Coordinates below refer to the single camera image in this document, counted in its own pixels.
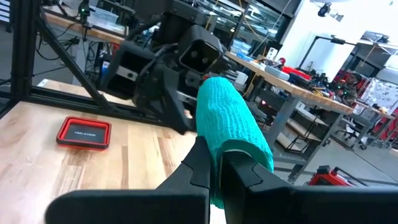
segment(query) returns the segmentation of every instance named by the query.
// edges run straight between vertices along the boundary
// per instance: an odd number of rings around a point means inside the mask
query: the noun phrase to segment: teal towel
[[[274,171],[274,160],[264,135],[242,96],[227,79],[209,78],[199,88],[196,121],[197,133],[205,137],[213,158],[215,179],[211,202],[218,208],[223,208],[218,165],[223,152],[242,150]]]

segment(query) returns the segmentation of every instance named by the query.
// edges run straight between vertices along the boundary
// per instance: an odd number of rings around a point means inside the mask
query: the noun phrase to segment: white wall
[[[329,16],[319,17],[317,13],[320,8],[310,0],[303,0],[277,58],[285,57],[288,66],[298,67],[316,35],[322,37],[337,35],[347,42],[359,40],[367,30],[369,21],[374,20],[372,13],[377,1],[352,0],[344,4],[346,4],[344,18],[338,22]],[[331,80],[353,48],[352,45],[338,45],[318,40],[302,68],[313,62],[313,68],[323,70]]]

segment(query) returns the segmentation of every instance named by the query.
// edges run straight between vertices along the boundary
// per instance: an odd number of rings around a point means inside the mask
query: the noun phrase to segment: wooden workbench
[[[56,13],[62,13],[61,10],[57,6],[44,6],[44,8],[46,10],[53,11],[53,12],[56,12]],[[70,9],[69,7],[66,7],[66,6],[64,6],[64,9],[68,13],[68,15],[76,16],[76,10]],[[51,24],[55,24],[57,26],[64,27],[66,29],[69,27],[70,30],[74,30],[74,31],[77,31],[79,33],[82,33],[81,24],[76,24],[75,22],[73,22],[73,21],[71,21],[69,19],[64,19],[64,18],[62,18],[60,16],[57,16],[57,15],[54,15],[54,14],[51,14],[51,13],[48,13],[48,12],[46,12],[45,15],[46,15],[47,21],[49,23],[51,23]],[[120,33],[121,36],[124,36],[124,32],[123,31],[115,29],[115,30],[113,30],[113,32]],[[115,43],[115,44],[120,44],[120,42],[124,41],[123,37],[120,37],[120,36],[117,36],[117,35],[114,35],[114,34],[110,34],[109,32],[105,32],[105,31],[102,31],[102,30],[99,30],[99,29],[95,29],[95,28],[89,29],[87,31],[87,35],[90,35],[90,36],[93,36],[93,37],[97,37],[97,38],[99,38],[101,40],[106,40],[108,42],[112,42],[112,43]]]
[[[50,80],[40,85],[87,95],[79,86]],[[58,146],[55,137],[67,116],[110,122],[109,148],[87,151]],[[47,205],[76,189],[154,189],[178,167],[196,137],[195,133],[181,136],[169,128],[26,102],[0,119],[0,128],[2,224],[43,223]],[[212,207],[211,214],[212,223],[225,223],[222,210]]]
[[[233,59],[234,61],[238,62],[239,64],[254,71],[257,75],[260,75],[261,77],[263,77],[266,82],[289,92],[290,94],[294,95],[294,97],[297,97],[304,102],[307,101],[307,102],[316,103],[319,106],[323,105],[328,108],[333,108],[334,110],[341,111],[345,114],[351,114],[353,112],[353,109],[346,105],[343,105],[339,102],[333,101],[326,97],[315,95],[306,89],[303,89],[301,87],[293,85],[285,80],[281,80],[280,78],[277,78],[277,77],[265,72],[264,70],[255,66],[254,64],[239,58],[238,56],[236,56],[235,54],[233,54],[231,52],[227,52],[226,55],[229,58]]]

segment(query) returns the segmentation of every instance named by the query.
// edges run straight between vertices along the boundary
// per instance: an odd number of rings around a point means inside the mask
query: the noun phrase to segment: red object
[[[354,186],[346,179],[342,178],[342,176],[338,175],[337,172],[341,170],[336,167],[332,171],[330,171],[329,166],[320,166],[317,170],[317,173],[314,174],[312,179],[309,182],[309,185],[337,185],[337,186]]]
[[[311,76],[310,75],[307,75],[306,73],[303,73],[303,72],[301,72],[301,71],[299,71],[297,69],[294,69],[292,67],[284,66],[282,68],[282,72],[287,73],[287,74],[294,73],[296,75],[300,75],[301,77],[305,78],[306,80],[311,80]]]
[[[340,70],[337,75],[335,76],[335,78],[333,79],[333,81],[338,82],[339,80],[346,80],[348,75],[353,74],[352,72],[344,72],[344,70]],[[356,90],[359,91],[362,86],[365,84],[366,79],[362,78],[362,80],[356,85]]]
[[[392,122],[392,123],[390,124],[390,126],[387,128],[387,130],[384,131],[384,132],[381,134],[381,136],[380,136],[380,139],[381,139],[381,140],[386,140],[387,137],[388,137],[388,134],[389,134],[391,131],[393,131],[393,130],[396,129],[396,123],[398,123],[398,116],[397,116],[397,115],[398,115],[398,108],[396,108],[396,110],[395,110],[394,112],[392,112],[392,115],[395,115],[396,118],[395,118],[394,122]],[[377,132],[377,131],[380,129],[381,125],[382,125],[384,122],[388,122],[387,118],[382,118],[382,119],[380,120],[380,122],[378,122],[377,125],[373,128],[372,132],[374,132],[374,133]],[[397,135],[397,133],[395,132],[395,133],[391,136],[391,138],[395,138],[396,135]]]
[[[57,134],[61,146],[82,149],[106,149],[111,139],[111,124],[69,116]]]
[[[280,60],[280,62],[282,62],[282,65],[285,65],[285,63],[286,63],[286,58],[280,58],[279,60]]]

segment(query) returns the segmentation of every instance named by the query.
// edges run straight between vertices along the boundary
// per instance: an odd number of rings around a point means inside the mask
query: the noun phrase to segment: red container
[[[57,135],[61,146],[83,149],[106,149],[111,139],[111,124],[69,116]]]
[[[300,75],[301,77],[305,78],[306,80],[311,80],[311,76],[307,75],[306,73],[303,73],[297,69],[294,69],[292,67],[288,67],[288,66],[283,66],[282,67],[282,72],[289,74],[289,73],[294,73],[296,75]]]

